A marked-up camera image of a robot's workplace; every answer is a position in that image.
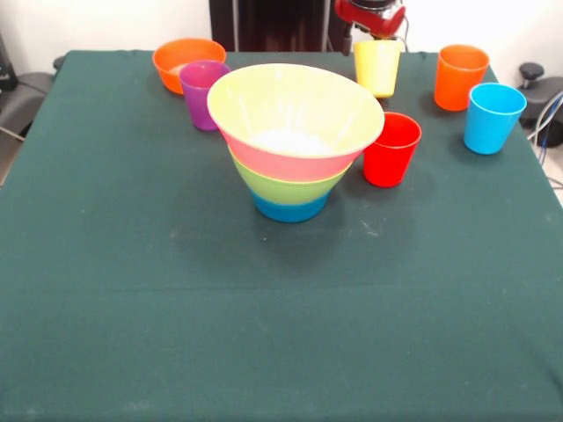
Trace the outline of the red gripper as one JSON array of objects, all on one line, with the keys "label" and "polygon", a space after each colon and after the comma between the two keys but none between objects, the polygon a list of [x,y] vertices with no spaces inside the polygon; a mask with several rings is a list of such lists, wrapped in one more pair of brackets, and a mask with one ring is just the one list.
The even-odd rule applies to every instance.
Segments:
[{"label": "red gripper", "polygon": [[355,1],[336,0],[334,9],[343,27],[342,54],[350,55],[353,43],[352,30],[359,26],[375,38],[388,39],[394,36],[406,16],[402,1]]}]

